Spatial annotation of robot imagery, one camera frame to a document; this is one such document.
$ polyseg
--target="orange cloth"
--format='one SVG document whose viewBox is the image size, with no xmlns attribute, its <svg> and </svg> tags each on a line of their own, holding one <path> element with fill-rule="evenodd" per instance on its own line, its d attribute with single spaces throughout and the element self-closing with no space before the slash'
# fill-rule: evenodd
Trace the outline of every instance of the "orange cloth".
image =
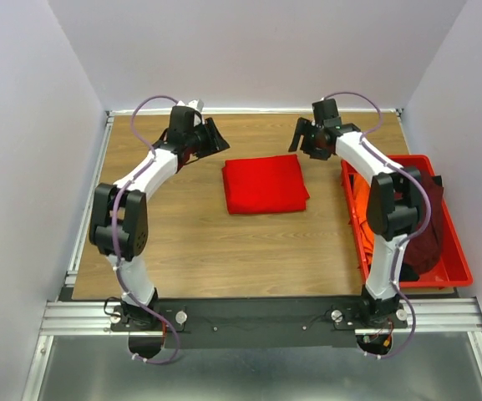
<svg viewBox="0 0 482 401">
<path fill-rule="evenodd" d="M 361 242 L 365 250 L 367 264 L 370 265 L 373 261 L 374 253 L 374 233 L 367 223 L 367 203 L 371 187 L 359 174 L 354 174 L 353 177 L 353 198 L 356 204 L 359 228 L 361 229 Z"/>
</svg>

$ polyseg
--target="red cloth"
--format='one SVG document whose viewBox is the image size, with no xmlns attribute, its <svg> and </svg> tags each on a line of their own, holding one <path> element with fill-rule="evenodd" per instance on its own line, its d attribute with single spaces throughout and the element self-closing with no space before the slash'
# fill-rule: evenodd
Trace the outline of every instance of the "red cloth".
<svg viewBox="0 0 482 401">
<path fill-rule="evenodd" d="M 226 160 L 222 176 L 231 215 L 306 210 L 309 194 L 296 155 Z"/>
</svg>

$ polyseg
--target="maroon cloth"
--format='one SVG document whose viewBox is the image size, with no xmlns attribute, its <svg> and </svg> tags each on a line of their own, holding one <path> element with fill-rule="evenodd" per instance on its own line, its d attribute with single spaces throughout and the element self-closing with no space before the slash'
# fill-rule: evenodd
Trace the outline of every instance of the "maroon cloth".
<svg viewBox="0 0 482 401">
<path fill-rule="evenodd" d="M 432 217 L 426 230 L 406 246 L 403 263 L 423 274 L 435 267 L 443 250 L 443 186 L 437 185 L 428 172 L 421 170 L 420 173 L 421 184 L 432 205 Z"/>
</svg>

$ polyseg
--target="gray wall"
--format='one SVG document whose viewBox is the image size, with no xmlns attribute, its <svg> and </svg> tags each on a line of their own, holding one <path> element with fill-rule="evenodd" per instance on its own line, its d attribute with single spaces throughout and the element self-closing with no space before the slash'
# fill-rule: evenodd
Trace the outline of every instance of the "gray wall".
<svg viewBox="0 0 482 401">
<path fill-rule="evenodd" d="M 47 2 L 0 1 L 0 401 L 21 399 L 104 117 Z"/>
<path fill-rule="evenodd" d="M 106 109 L 163 93 L 210 107 L 308 107 L 344 89 L 394 108 L 465 0 L 49 2 Z"/>
<path fill-rule="evenodd" d="M 444 177 L 445 199 L 482 308 L 482 0 L 469 0 L 430 64 L 403 122 L 413 152 Z"/>
</svg>

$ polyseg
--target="white backdrop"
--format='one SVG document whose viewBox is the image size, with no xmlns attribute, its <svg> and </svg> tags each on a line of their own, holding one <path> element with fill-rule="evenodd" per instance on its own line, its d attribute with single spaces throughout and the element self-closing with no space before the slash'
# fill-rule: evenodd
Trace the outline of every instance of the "white backdrop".
<svg viewBox="0 0 482 401">
<path fill-rule="evenodd" d="M 403 113 L 408 144 L 441 174 L 482 309 L 482 0 L 469 0 Z"/>
<path fill-rule="evenodd" d="M 0 401 L 22 397 L 104 120 L 47 2 L 0 1 Z"/>
<path fill-rule="evenodd" d="M 394 108 L 408 102 L 465 0 L 49 2 L 106 109 L 133 109 L 151 94 L 308 107 L 344 89 Z"/>
</svg>

